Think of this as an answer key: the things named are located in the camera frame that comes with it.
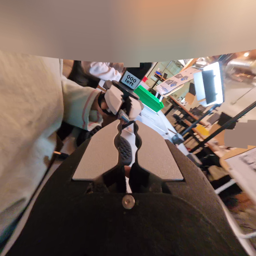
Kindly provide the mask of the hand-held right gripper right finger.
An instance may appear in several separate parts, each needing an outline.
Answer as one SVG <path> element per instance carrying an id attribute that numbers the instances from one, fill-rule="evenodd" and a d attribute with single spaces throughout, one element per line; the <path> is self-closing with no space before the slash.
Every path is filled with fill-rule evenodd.
<path id="1" fill-rule="evenodd" d="M 163 181 L 184 179 L 165 139 L 146 124 L 134 123 L 136 163 Z"/>

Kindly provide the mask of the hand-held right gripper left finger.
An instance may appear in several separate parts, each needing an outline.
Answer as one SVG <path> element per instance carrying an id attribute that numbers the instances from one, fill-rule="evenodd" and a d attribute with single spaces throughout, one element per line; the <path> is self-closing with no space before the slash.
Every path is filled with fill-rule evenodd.
<path id="1" fill-rule="evenodd" d="M 115 120 L 91 137 L 73 180 L 100 180 L 118 165 L 119 151 L 115 139 L 120 136 L 120 128 L 120 120 Z"/>

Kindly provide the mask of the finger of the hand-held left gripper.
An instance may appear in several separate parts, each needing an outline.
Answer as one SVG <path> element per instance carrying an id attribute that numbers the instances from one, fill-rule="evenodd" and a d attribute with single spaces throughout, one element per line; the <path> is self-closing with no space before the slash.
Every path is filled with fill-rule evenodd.
<path id="1" fill-rule="evenodd" d="M 136 117 L 143 110 L 144 105 L 140 100 L 137 99 L 128 99 L 127 100 L 127 115 L 130 121 L 136 119 Z"/>
<path id="2" fill-rule="evenodd" d="M 117 115 L 123 104 L 123 92 L 116 86 L 111 85 L 104 94 L 104 99 L 107 104 L 107 111 Z"/>

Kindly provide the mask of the person's left forearm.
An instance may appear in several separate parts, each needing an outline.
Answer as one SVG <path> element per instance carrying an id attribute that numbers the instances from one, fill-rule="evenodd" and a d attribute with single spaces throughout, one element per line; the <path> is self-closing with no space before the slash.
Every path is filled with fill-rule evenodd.
<path id="1" fill-rule="evenodd" d="M 62 76 L 61 79 L 64 104 L 63 121 L 87 131 L 101 126 L 103 118 L 96 111 L 91 110 L 94 99 L 99 96 L 101 91 L 91 87 L 82 87 L 65 76 Z"/>

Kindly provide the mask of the person's left hand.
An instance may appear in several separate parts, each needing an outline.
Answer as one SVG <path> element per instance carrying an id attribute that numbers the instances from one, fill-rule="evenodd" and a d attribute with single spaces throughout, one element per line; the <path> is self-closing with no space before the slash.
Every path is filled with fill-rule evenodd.
<path id="1" fill-rule="evenodd" d="M 107 109 L 108 109 L 108 106 L 104 99 L 100 100 L 100 103 L 97 97 L 94 99 L 93 104 L 91 106 L 91 110 L 96 111 L 96 113 L 99 114 L 100 117 L 103 118 L 103 120 L 107 120 L 107 118 L 110 117 L 107 113 L 104 112 L 104 110 L 107 110 Z"/>

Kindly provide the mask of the green plastic bin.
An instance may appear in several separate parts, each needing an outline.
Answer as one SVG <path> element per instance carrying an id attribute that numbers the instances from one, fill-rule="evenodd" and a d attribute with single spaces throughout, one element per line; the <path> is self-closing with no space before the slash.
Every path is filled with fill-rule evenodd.
<path id="1" fill-rule="evenodd" d="M 153 111 L 158 112 L 164 108 L 164 104 L 141 85 L 139 85 L 133 92 L 138 95 L 143 104 Z"/>

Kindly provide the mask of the grey charger block far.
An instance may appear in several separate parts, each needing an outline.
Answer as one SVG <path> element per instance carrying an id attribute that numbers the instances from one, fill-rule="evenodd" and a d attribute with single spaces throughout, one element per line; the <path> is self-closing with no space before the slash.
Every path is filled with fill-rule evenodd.
<path id="1" fill-rule="evenodd" d="M 172 137 L 172 142 L 173 144 L 175 145 L 180 145 L 180 144 L 183 144 L 184 143 L 184 138 L 181 134 L 179 133 L 176 133 L 174 134 L 174 136 Z"/>

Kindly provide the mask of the instruction poster board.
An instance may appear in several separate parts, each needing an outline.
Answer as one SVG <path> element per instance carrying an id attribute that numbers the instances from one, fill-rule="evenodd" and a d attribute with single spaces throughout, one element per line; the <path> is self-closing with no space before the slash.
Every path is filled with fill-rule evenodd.
<path id="1" fill-rule="evenodd" d="M 161 84 L 157 85 L 156 92 L 161 96 L 169 96 L 176 90 L 180 89 L 184 83 L 194 79 L 194 74 L 201 72 L 201 69 L 189 67 L 184 71 L 176 74 L 175 76 L 168 78 Z"/>

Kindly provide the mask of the long wooden table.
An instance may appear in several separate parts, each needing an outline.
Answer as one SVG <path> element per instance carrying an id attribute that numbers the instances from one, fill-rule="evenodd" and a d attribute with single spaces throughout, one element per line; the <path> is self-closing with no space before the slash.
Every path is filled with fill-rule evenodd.
<path id="1" fill-rule="evenodd" d="M 194 114 L 192 114 L 190 111 L 188 111 L 180 102 L 178 102 L 176 99 L 174 99 L 173 97 L 169 96 L 170 98 L 170 102 L 172 104 L 172 106 L 168 109 L 168 111 L 165 112 L 165 116 L 170 113 L 171 110 L 176 109 L 178 110 L 183 117 L 181 119 L 177 119 L 177 123 L 181 126 L 182 124 L 184 124 L 184 129 L 187 129 L 189 126 L 191 126 L 192 123 L 194 123 L 197 119 L 199 119 L 200 117 L 195 116 Z M 210 124 L 204 122 L 203 120 L 200 121 L 200 123 L 203 125 L 204 127 L 208 127 Z M 197 131 L 195 130 L 195 128 L 193 128 L 192 130 L 190 130 L 188 133 L 186 133 L 183 138 L 184 141 L 186 141 L 188 138 L 192 137 L 196 140 L 197 143 L 200 143 L 201 141 L 199 141 L 199 139 L 195 136 L 195 134 L 197 134 L 198 136 L 200 136 L 200 134 L 197 133 Z"/>

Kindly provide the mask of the yellow bag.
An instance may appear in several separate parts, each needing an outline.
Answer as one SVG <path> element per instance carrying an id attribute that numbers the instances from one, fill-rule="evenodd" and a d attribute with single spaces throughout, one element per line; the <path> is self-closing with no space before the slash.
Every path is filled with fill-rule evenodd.
<path id="1" fill-rule="evenodd" d="M 200 136 L 202 137 L 208 137 L 210 134 L 209 134 L 209 130 L 207 130 L 206 127 L 204 127 L 203 125 L 201 124 L 198 124 L 196 127 L 195 127 L 195 130 L 197 131 L 198 134 L 200 134 Z"/>

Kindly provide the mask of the black light stand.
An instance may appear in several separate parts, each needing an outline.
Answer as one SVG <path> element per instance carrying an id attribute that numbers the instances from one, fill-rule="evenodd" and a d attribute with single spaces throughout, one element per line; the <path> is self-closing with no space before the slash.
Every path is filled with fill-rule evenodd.
<path id="1" fill-rule="evenodd" d="M 181 133 L 181 136 L 184 136 L 186 133 L 188 133 L 190 130 L 195 128 L 198 123 L 200 123 L 201 120 L 203 120 L 206 116 L 210 115 L 217 107 L 220 107 L 221 104 L 214 104 L 209 110 L 207 110 L 199 119 L 197 119 L 194 123 L 191 124 L 187 129 L 183 130 Z"/>

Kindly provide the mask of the studio light panel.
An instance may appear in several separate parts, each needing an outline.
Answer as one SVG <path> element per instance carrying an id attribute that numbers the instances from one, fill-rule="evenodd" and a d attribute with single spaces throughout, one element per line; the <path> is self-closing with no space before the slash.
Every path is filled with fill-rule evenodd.
<path id="1" fill-rule="evenodd" d="M 194 73 L 197 101 L 203 106 L 221 105 L 225 100 L 222 64 L 214 62 Z"/>

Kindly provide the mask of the person's beige upper body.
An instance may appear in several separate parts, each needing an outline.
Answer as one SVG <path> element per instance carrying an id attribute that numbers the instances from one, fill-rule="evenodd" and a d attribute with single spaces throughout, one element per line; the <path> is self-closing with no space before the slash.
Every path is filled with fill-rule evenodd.
<path id="1" fill-rule="evenodd" d="M 1 235 L 48 169 L 63 118 L 61 79 L 60 59 L 1 50 Z"/>

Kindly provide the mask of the black monitor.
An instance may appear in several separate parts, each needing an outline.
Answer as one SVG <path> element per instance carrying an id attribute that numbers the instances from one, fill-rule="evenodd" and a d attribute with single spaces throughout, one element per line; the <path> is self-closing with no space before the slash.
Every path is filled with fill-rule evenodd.
<path id="1" fill-rule="evenodd" d="M 217 121 L 217 124 L 218 124 L 219 126 L 223 126 L 226 122 L 228 122 L 228 121 L 231 120 L 231 119 L 232 119 L 231 116 L 229 116 L 228 114 L 222 112 L 222 113 L 220 114 L 220 117 L 219 117 L 218 121 Z M 238 120 L 235 121 L 234 123 L 232 123 L 231 125 L 229 125 L 229 126 L 226 128 L 226 130 L 233 130 L 233 129 L 235 128 L 237 122 L 238 122 Z"/>

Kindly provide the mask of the black tripod pole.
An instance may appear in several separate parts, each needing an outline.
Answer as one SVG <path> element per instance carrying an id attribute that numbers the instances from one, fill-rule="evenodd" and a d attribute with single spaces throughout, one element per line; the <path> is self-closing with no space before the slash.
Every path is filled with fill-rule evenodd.
<path id="1" fill-rule="evenodd" d="M 249 111 L 251 111 L 253 108 L 256 107 L 256 101 L 254 101 L 252 104 L 250 104 L 247 108 L 245 108 L 243 111 L 238 113 L 235 117 L 231 118 L 229 121 L 224 123 L 220 128 L 218 128 L 216 131 L 214 131 L 210 136 L 208 136 L 206 139 L 201 141 L 197 146 L 195 146 L 190 152 L 193 153 L 197 149 L 200 149 L 204 147 L 204 145 L 210 141 L 212 138 L 214 138 L 216 135 L 218 135 L 223 130 L 227 129 L 229 126 L 231 126 L 233 123 L 236 123 L 237 120 L 239 120 L 241 117 L 243 117 L 245 114 L 247 114 Z"/>

